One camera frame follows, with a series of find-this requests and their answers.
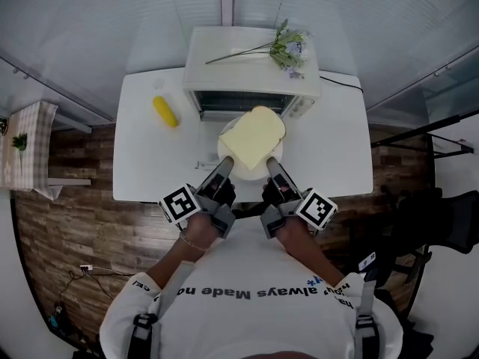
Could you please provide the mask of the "person's left forearm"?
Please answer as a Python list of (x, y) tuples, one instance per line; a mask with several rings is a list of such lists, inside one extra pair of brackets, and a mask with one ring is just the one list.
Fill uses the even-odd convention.
[(210, 216), (197, 212), (192, 215), (180, 237), (168, 253), (154, 266), (147, 270), (147, 275), (164, 289), (180, 264), (195, 263), (210, 249), (219, 237), (219, 231), (212, 225)]

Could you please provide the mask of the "green plant sprig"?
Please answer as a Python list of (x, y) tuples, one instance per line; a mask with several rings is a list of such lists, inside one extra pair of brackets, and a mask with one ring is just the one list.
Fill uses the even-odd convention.
[(28, 146), (28, 134), (26, 132), (20, 133), (12, 137), (12, 147), (18, 150), (20, 172), (23, 174), (22, 160), (23, 154)]

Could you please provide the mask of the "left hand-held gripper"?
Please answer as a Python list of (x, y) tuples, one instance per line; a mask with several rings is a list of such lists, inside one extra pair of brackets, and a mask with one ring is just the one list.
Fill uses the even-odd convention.
[(201, 212), (209, 215), (220, 237), (226, 238), (236, 220), (232, 210), (236, 193), (229, 179), (233, 167), (234, 160), (227, 156), (195, 191), (184, 185), (163, 197), (159, 205), (168, 222), (180, 226), (181, 221)]

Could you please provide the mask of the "pile of plugs and adapters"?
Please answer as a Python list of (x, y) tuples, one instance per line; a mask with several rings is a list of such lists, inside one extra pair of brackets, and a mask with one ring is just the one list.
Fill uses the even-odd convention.
[(76, 337), (85, 345), (92, 343), (89, 337), (70, 320), (63, 301), (56, 301), (54, 303), (54, 311), (48, 318), (48, 323), (55, 333), (59, 333), (63, 337)]

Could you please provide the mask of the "white toaster oven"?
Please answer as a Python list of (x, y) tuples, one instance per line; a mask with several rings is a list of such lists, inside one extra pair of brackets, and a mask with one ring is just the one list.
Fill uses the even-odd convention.
[(279, 117), (298, 118), (320, 96), (320, 76), (314, 44), (308, 38), (304, 79), (291, 79), (268, 55), (247, 55), (205, 64), (275, 39), (277, 29), (196, 27), (192, 32), (183, 76), (183, 90), (198, 112), (197, 167), (212, 170), (220, 161), (217, 142), (232, 120), (257, 106)]

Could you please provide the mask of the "white table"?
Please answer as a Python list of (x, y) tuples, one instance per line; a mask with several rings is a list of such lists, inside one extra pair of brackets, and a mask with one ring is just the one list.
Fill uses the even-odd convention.
[[(200, 119), (183, 92), (181, 68), (128, 75), (115, 128), (113, 197), (157, 202), (188, 183), (199, 185), (217, 166), (197, 167)], [(327, 197), (373, 191), (370, 133), (355, 76), (322, 71), (321, 96), (298, 119), (287, 118), (281, 164), (302, 189)], [(166, 125), (153, 107), (162, 96), (178, 119)]]

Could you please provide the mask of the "checked tablecloth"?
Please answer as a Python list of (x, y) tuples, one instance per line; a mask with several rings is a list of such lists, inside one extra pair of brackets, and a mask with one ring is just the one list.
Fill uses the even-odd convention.
[[(36, 191), (49, 200), (59, 196), (61, 187), (48, 185), (49, 143), (57, 109), (52, 103), (39, 101), (9, 116), (7, 131), (0, 136), (0, 188)], [(28, 146), (23, 154), (21, 174), (12, 137), (24, 132), (28, 134)]]

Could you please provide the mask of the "white round plate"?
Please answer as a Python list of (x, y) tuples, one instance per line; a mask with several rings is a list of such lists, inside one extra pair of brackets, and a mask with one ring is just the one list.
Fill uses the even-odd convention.
[[(220, 135), (226, 132), (227, 130), (229, 130), (238, 120), (239, 118), (231, 121), (228, 124), (228, 126), (223, 129)], [(234, 167), (232, 170), (232, 174), (235, 177), (241, 180), (247, 180), (247, 181), (258, 180), (258, 179), (264, 178), (266, 175), (269, 174), (269, 171), (266, 167), (266, 161), (269, 157), (275, 157), (278, 160), (278, 162), (281, 161), (281, 158), (283, 156), (282, 140), (275, 147), (275, 149), (272, 152), (270, 152), (265, 158), (263, 158), (261, 162), (256, 166), (256, 168), (253, 169), (252, 171), (250, 171), (220, 140), (218, 140), (219, 158), (224, 159), (225, 157), (230, 156), (234, 160)]]

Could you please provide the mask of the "yellow corn cob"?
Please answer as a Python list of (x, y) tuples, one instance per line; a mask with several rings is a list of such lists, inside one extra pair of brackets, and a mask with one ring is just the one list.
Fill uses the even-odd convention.
[(162, 96), (153, 98), (153, 107), (166, 125), (172, 128), (178, 126), (179, 122), (176, 115)]

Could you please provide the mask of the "pale yellow bread slice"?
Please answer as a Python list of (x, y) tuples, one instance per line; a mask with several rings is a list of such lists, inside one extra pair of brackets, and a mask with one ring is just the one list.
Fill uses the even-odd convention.
[(285, 135), (284, 121), (272, 109), (257, 106), (240, 117), (219, 140), (252, 171)]

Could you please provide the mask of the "black trousers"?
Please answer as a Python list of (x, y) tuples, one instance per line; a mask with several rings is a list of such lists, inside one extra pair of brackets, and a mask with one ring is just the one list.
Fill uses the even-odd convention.
[(236, 219), (243, 219), (261, 216), (267, 207), (268, 204), (265, 202), (242, 202), (234, 203), (232, 211)]

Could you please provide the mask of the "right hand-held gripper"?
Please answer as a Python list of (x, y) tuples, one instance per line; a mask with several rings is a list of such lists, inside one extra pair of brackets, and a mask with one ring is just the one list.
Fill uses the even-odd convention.
[(270, 180), (263, 191), (263, 202), (268, 207), (260, 220), (267, 238), (275, 238), (276, 230), (293, 216), (305, 221), (311, 230), (323, 230), (338, 206), (315, 189), (300, 191), (275, 157), (267, 159), (266, 167)]

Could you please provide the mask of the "white printed t-shirt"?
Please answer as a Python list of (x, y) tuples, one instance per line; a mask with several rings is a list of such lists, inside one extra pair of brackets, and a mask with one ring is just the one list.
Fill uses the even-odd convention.
[(164, 289), (133, 275), (100, 345), (106, 359), (397, 359), (403, 329), (359, 274), (327, 284), (254, 217), (183, 261)]

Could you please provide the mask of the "person's right forearm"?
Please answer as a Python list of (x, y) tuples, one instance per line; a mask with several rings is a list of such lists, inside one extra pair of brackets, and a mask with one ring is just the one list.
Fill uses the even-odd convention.
[(289, 255), (327, 284), (337, 286), (344, 279), (344, 275), (327, 259), (301, 218), (287, 217), (284, 226), (276, 230), (275, 237)]

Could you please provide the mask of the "black office chair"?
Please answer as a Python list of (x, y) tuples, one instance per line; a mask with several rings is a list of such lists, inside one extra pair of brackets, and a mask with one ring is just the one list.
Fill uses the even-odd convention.
[(376, 253), (382, 286), (393, 272), (406, 274), (409, 283), (432, 257), (418, 249), (437, 245), (468, 254), (479, 244), (479, 191), (444, 198), (440, 188), (403, 191), (397, 202), (387, 186), (381, 187), (392, 211), (391, 234)]

